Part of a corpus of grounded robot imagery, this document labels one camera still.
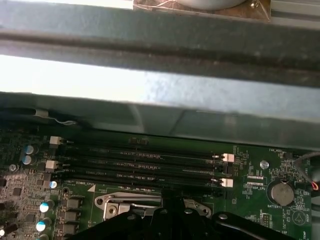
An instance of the white wire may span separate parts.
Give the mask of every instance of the white wire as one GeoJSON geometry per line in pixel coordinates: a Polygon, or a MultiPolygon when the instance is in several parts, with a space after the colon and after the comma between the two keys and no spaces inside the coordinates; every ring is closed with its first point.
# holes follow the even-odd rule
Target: white wire
{"type": "Polygon", "coordinates": [[[62,124],[65,126],[71,126],[71,125],[76,125],[78,124],[76,121],[72,121],[72,120],[67,120],[67,121],[59,121],[58,119],[54,118],[54,117],[50,117],[50,116],[41,116],[41,115],[35,115],[39,118],[42,119],[51,119],[51,120],[55,120],[58,124],[62,124]]]}

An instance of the screw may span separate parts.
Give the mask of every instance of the screw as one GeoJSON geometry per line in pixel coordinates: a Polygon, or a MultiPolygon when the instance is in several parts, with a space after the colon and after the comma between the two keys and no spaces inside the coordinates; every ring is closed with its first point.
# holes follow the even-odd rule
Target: screw
{"type": "Polygon", "coordinates": [[[109,208],[109,213],[110,213],[112,216],[115,215],[116,212],[117,212],[117,208],[116,208],[115,206],[111,206],[111,207],[109,208]]]}
{"type": "Polygon", "coordinates": [[[190,208],[187,208],[186,210],[184,210],[184,212],[186,213],[186,214],[192,214],[192,209],[190,209],[190,208]]]}
{"type": "Polygon", "coordinates": [[[9,171],[10,172],[15,172],[15,171],[17,171],[18,170],[18,168],[17,168],[17,166],[15,165],[15,164],[11,164],[10,166],[9,166],[9,171]]]}
{"type": "Polygon", "coordinates": [[[167,209],[162,209],[162,210],[160,211],[160,214],[167,214],[167,213],[168,213],[167,209]]]}
{"type": "Polygon", "coordinates": [[[219,218],[222,219],[222,220],[226,220],[226,219],[228,219],[228,216],[225,215],[225,214],[220,214],[219,218]]]}
{"type": "Polygon", "coordinates": [[[136,219],[136,216],[135,216],[135,215],[130,215],[130,216],[128,216],[126,219],[128,219],[128,220],[134,220],[134,219],[136,219]]]}
{"type": "Polygon", "coordinates": [[[268,163],[267,161],[265,161],[265,160],[262,160],[262,161],[260,162],[260,167],[261,167],[263,170],[268,169],[268,168],[269,168],[269,163],[268,163]]]}
{"type": "Polygon", "coordinates": [[[251,4],[250,4],[250,7],[253,8],[253,9],[256,9],[257,7],[260,6],[260,2],[259,0],[252,0],[251,4]]]}

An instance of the chip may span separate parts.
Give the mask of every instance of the chip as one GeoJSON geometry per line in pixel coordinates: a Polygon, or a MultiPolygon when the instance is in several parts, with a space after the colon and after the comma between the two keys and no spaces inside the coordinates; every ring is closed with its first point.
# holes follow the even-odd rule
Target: chip
{"type": "Polygon", "coordinates": [[[36,184],[42,186],[44,184],[44,181],[39,179],[36,181],[36,184]]]}
{"type": "Polygon", "coordinates": [[[21,192],[22,192],[22,189],[19,188],[19,187],[16,187],[16,188],[13,189],[12,195],[13,195],[13,196],[20,196],[20,195],[21,195],[21,192]]]}
{"type": "Polygon", "coordinates": [[[76,225],[73,224],[58,224],[56,228],[62,230],[63,235],[76,233],[76,225]]]}
{"type": "Polygon", "coordinates": [[[68,202],[66,203],[66,207],[69,209],[77,209],[79,208],[80,200],[79,199],[68,199],[68,202]]]}
{"type": "Polygon", "coordinates": [[[34,214],[28,214],[25,218],[25,221],[28,223],[34,223],[36,220],[36,215],[34,214]]]}
{"type": "Polygon", "coordinates": [[[7,185],[7,180],[0,178],[0,187],[5,187],[7,185]]]}
{"type": "Polygon", "coordinates": [[[64,234],[75,234],[76,233],[76,226],[72,224],[64,224],[62,232],[64,234]]]}
{"type": "Polygon", "coordinates": [[[44,170],[46,170],[46,163],[45,162],[40,162],[36,168],[38,171],[43,172],[44,170]]]}
{"type": "Polygon", "coordinates": [[[65,216],[64,216],[64,220],[66,222],[69,222],[69,221],[76,221],[78,218],[78,214],[76,212],[73,212],[73,211],[67,211],[65,213],[65,216]]]}

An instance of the mounting hole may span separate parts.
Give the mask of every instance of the mounting hole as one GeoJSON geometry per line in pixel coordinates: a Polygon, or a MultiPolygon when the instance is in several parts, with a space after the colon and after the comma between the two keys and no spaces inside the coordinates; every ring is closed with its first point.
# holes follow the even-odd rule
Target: mounting hole
{"type": "Polygon", "coordinates": [[[62,189],[62,192],[64,194],[68,194],[69,193],[69,188],[65,187],[64,189],[62,189]]]}
{"type": "Polygon", "coordinates": [[[102,198],[99,198],[97,201],[96,201],[96,204],[98,205],[102,205],[104,203],[103,199],[102,198]]]}

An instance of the gray metal panel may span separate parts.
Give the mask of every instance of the gray metal panel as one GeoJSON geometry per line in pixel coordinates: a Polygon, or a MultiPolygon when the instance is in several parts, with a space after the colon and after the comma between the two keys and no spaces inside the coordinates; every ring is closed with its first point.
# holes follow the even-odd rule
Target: gray metal panel
{"type": "Polygon", "coordinates": [[[320,149],[319,88],[5,55],[0,61],[1,107],[46,108],[105,130],[320,149]]]}
{"type": "Polygon", "coordinates": [[[271,22],[320,29],[320,0],[271,0],[271,22]]]}

